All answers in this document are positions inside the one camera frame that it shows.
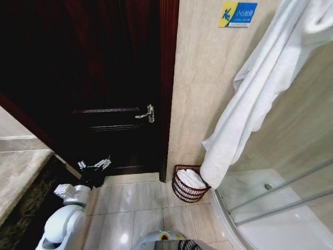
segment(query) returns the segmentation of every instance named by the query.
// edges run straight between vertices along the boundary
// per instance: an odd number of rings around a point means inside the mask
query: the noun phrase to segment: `wicker basket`
[[[183,183],[177,175],[177,171],[181,169],[192,169],[197,174],[200,174],[200,166],[198,165],[176,165],[173,169],[173,178],[172,178],[172,189],[175,195],[182,201],[188,203],[194,203],[199,201],[204,194],[210,189],[210,186],[206,184],[205,189],[194,189],[187,186]]]

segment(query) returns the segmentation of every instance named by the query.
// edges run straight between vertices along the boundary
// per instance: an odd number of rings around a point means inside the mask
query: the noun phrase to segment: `rolled towel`
[[[189,186],[190,188],[194,188],[194,189],[205,189],[206,188],[206,185],[202,181],[200,175],[198,175],[191,169],[178,170],[177,175],[178,175],[179,179],[185,185]]]

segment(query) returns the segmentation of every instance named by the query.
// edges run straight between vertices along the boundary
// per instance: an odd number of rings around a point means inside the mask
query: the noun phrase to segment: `shower enclosure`
[[[278,97],[214,191],[236,248],[333,249],[332,80],[330,43]]]

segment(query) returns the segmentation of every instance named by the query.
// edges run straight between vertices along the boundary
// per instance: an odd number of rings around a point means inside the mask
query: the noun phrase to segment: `hanging towel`
[[[333,0],[282,0],[264,37],[234,79],[236,94],[206,149],[200,174],[212,188],[260,129],[272,102],[289,88],[311,51],[333,41]]]

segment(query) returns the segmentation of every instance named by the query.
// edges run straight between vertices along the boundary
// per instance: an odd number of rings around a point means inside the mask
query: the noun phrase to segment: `door handle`
[[[153,123],[155,121],[155,118],[154,118],[154,106],[152,104],[149,104],[147,106],[147,109],[148,109],[148,112],[146,114],[137,115],[137,116],[135,116],[135,118],[141,119],[141,118],[144,118],[144,117],[148,116],[149,122]]]

